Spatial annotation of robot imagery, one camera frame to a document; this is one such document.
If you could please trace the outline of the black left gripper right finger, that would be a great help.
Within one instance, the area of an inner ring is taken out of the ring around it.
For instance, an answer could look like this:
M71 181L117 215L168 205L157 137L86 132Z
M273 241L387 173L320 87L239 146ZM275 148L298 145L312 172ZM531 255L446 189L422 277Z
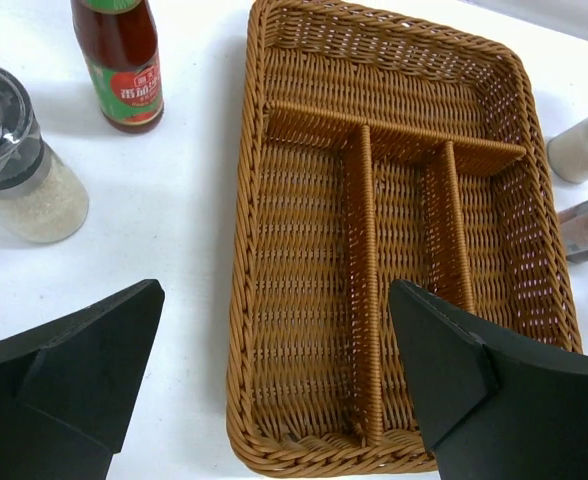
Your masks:
M415 417L444 479L588 479L588 356L407 280L389 307Z

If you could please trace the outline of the blue label jar silver lid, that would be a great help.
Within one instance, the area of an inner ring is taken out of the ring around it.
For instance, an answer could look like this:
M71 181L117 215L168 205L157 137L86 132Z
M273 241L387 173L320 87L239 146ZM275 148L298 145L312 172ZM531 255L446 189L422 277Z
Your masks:
M551 169L562 180L582 184L588 181L588 117L547 143Z

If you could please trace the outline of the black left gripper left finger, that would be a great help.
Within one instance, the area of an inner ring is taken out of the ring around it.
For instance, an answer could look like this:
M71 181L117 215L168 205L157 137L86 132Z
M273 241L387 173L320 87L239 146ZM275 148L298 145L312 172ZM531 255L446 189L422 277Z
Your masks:
M0 479L104 479L165 293L155 279L0 341Z

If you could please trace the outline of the ketchup bottle green label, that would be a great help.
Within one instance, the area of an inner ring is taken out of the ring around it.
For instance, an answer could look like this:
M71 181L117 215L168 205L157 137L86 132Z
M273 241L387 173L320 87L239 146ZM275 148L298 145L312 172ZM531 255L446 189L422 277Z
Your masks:
M164 111L158 35L147 1L73 1L74 32L99 108L115 128L153 129Z

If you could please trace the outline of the glass grinder jar black lid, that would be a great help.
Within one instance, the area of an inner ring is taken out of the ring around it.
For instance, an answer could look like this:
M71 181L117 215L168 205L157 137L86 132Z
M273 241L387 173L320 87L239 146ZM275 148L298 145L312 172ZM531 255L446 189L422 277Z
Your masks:
M85 187L43 139L29 94L0 68L0 224L55 243L76 233L88 210Z

